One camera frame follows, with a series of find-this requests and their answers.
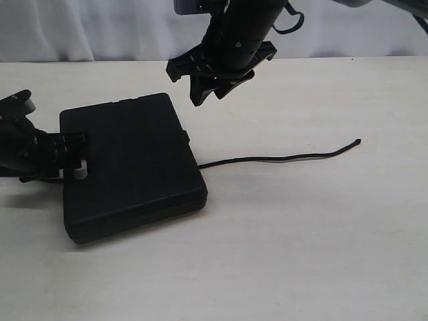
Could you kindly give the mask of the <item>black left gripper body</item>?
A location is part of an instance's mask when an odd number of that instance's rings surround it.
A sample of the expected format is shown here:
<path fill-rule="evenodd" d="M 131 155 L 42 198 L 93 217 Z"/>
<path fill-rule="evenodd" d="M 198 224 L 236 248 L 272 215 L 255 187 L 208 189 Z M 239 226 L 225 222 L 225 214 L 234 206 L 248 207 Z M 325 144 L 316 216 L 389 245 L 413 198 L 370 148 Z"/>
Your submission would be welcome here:
<path fill-rule="evenodd" d="M 28 89 L 1 99 L 1 177 L 47 181 L 57 177 L 57 151 L 50 134 L 27 118 Z"/>

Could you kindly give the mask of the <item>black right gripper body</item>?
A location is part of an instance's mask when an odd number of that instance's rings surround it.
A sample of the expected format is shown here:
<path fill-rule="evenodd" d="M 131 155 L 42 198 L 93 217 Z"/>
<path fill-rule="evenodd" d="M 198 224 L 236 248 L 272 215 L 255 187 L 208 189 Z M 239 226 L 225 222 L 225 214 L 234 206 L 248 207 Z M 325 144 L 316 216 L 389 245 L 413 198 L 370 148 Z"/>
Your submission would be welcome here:
<path fill-rule="evenodd" d="M 199 45 L 168 61 L 167 74 L 173 82 L 183 76 L 241 78 L 277 53 L 263 39 L 249 27 L 212 19 Z"/>

